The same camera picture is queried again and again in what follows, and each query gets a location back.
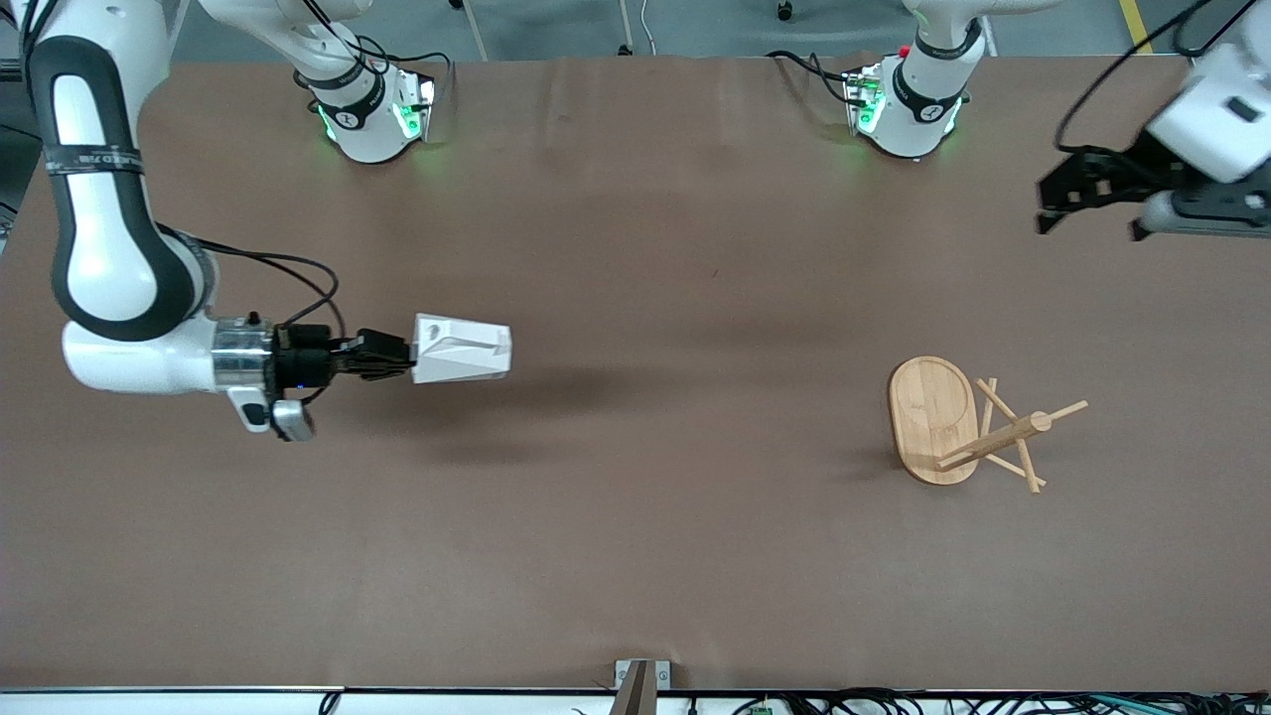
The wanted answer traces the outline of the white angular cup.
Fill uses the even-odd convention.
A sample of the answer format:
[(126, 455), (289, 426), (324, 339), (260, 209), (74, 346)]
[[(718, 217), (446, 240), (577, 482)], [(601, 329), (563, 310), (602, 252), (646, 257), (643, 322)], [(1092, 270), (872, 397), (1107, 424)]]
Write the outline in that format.
[(511, 329), (418, 312), (411, 354), (413, 384), (505, 378), (511, 371)]

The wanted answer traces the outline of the wooden cup rack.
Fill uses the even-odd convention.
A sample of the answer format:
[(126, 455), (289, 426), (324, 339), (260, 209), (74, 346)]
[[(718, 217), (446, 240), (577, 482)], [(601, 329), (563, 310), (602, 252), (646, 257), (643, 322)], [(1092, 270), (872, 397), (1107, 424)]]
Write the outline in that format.
[(1049, 481), (1037, 475), (1031, 439), (1089, 403), (1014, 411), (1002, 398), (998, 378), (971, 380), (949, 359), (921, 356), (895, 367), (887, 406), (896, 456), (918, 483), (957, 486), (988, 464), (1021, 478), (1036, 495)]

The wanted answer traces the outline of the metal base connector plate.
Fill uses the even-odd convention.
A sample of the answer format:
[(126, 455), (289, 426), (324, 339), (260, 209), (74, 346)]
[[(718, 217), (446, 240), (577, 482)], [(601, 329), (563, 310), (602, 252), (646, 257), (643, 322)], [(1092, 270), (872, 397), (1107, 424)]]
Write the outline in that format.
[(408, 141), (426, 140), (435, 89), (433, 77), (404, 69), (397, 70), (393, 114)]
[(843, 74), (846, 118), (852, 135), (872, 135), (885, 109), (886, 95), (882, 86), (882, 63), (872, 63)]

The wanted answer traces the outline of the brown table cover sheet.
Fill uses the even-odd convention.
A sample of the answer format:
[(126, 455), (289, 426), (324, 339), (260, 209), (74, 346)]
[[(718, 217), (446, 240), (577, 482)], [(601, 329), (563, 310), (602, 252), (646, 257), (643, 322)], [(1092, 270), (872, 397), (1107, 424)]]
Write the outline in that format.
[[(353, 326), (503, 323), (507, 378), (342, 376), (316, 436), (61, 357), (36, 175), (0, 257), (0, 687), (1271, 690), (1271, 241), (1035, 232), (1106, 58), (990, 58), (921, 163), (763, 60), (466, 63), (441, 145), (350, 163), (278, 65), (182, 65), (153, 210), (330, 264)], [(900, 363), (1030, 442), (918, 483)]]

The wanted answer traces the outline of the metal table edge bracket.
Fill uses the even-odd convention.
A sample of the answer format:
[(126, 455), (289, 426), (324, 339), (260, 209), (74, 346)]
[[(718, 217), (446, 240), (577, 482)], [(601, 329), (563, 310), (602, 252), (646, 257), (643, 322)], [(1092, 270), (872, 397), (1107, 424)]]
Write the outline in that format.
[(658, 693), (672, 686), (669, 659), (622, 659), (614, 665), (616, 697), (609, 715), (657, 715)]

